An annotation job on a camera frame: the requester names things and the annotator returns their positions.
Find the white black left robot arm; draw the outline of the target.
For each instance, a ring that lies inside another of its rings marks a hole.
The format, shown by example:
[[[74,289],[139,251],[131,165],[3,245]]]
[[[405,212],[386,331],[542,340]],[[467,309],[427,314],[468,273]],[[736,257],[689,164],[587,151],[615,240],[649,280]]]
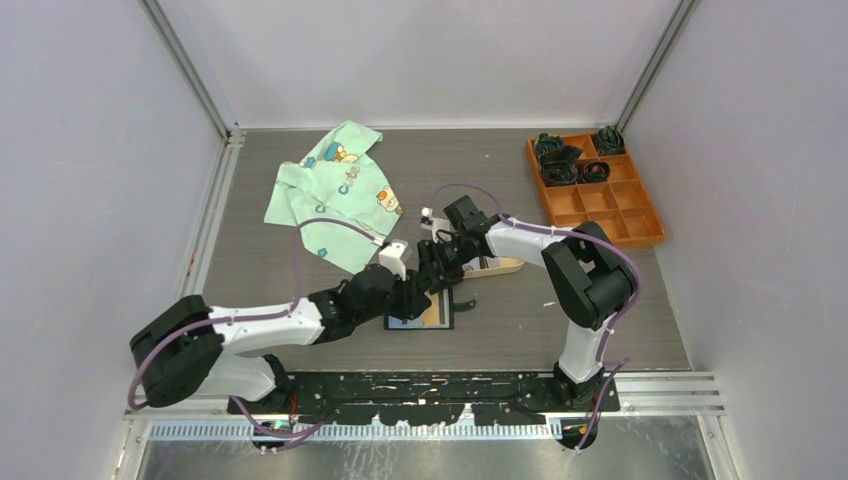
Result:
[[[204,393],[277,413],[292,397],[283,366],[249,352],[338,341],[373,319],[416,318],[430,305],[416,271],[400,276],[379,265],[286,304],[215,307],[188,295],[131,338],[136,373],[127,403],[133,410],[163,408]]]

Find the black leather card holder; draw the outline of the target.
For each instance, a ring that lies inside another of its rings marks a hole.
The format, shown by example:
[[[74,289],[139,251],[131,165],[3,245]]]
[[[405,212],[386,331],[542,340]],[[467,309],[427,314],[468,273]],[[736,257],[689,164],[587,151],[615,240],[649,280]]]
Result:
[[[453,288],[438,294],[429,295],[431,305],[421,315],[413,319],[400,319],[386,315],[383,328],[388,331],[441,331],[455,328],[455,316],[458,313],[472,311],[477,301],[469,299],[458,301]]]

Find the orange striped credit card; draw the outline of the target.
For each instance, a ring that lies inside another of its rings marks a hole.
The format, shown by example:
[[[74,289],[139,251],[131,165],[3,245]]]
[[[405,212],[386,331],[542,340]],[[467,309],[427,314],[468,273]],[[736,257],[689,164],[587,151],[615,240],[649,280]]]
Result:
[[[444,292],[428,294],[431,305],[422,313],[420,320],[425,329],[439,330],[451,327],[448,295]]]

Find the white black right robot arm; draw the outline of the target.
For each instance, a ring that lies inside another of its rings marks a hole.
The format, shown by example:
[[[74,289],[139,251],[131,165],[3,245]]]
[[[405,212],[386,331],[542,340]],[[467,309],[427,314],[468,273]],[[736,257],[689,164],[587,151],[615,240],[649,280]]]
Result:
[[[420,285],[431,291],[464,279],[474,259],[516,259],[546,270],[569,325],[563,351],[553,366],[558,403],[577,411],[603,382],[603,357],[614,324],[632,306],[640,278],[633,262],[594,221],[563,229],[526,223],[497,213],[486,215],[469,196],[444,209],[448,228],[440,231],[430,210],[421,222],[431,234],[417,242]]]

